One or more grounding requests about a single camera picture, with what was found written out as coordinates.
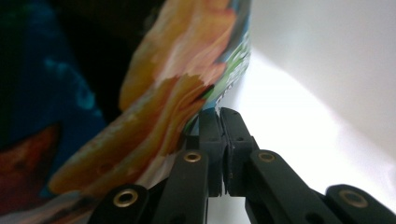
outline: brass screw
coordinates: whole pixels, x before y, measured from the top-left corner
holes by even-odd
[[[138,194],[134,189],[124,189],[120,191],[113,199],[117,207],[128,207],[137,201]]]

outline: brass insert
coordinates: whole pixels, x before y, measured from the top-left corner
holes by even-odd
[[[259,153],[259,158],[261,161],[265,161],[265,162],[271,162],[275,160],[275,156],[268,152]]]
[[[184,160],[187,162],[196,162],[201,159],[201,154],[197,152],[189,152],[184,156]]]
[[[124,189],[120,191],[113,199],[117,207],[128,207],[137,201],[138,194],[134,189]]]
[[[365,208],[369,205],[363,196],[350,189],[342,189],[338,194],[345,203],[354,207]]]

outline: black clamp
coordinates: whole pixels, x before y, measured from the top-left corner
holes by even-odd
[[[152,189],[111,190],[90,224],[206,223],[207,198],[225,191],[246,197],[251,223],[396,224],[396,216],[370,194],[347,185],[321,195],[310,189],[275,152],[259,150],[240,114],[202,111],[199,135],[186,136],[169,177]]]

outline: white background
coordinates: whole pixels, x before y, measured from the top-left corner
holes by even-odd
[[[396,212],[396,1],[253,0],[252,57],[220,106],[312,189],[363,189]],[[249,223],[209,199],[208,223]]]

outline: white surface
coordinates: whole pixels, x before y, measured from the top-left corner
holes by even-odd
[[[396,212],[396,2],[259,1],[252,59],[221,102],[312,189],[363,189]],[[209,200],[208,223],[249,223]]]

